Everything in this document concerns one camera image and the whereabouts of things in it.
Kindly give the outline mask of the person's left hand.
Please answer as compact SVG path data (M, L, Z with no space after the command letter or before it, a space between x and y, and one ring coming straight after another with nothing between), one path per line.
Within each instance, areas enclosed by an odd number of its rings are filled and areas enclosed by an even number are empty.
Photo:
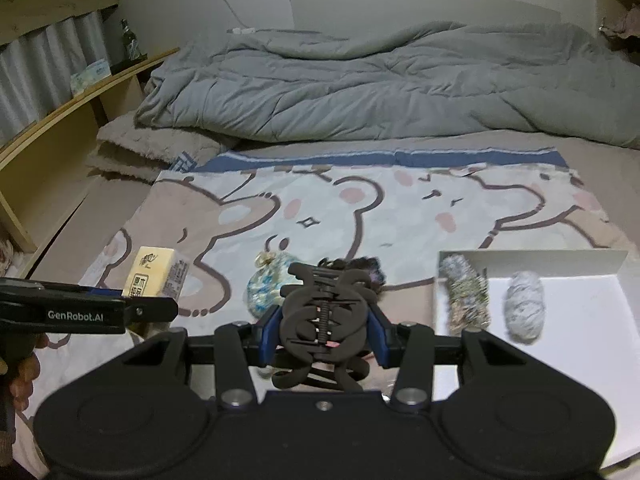
M10 395L13 407L18 412L24 412L28 408L29 398L34 393L34 381L39 377L40 370L40 362L32 352L17 365L15 372L10 373L11 380L6 391Z

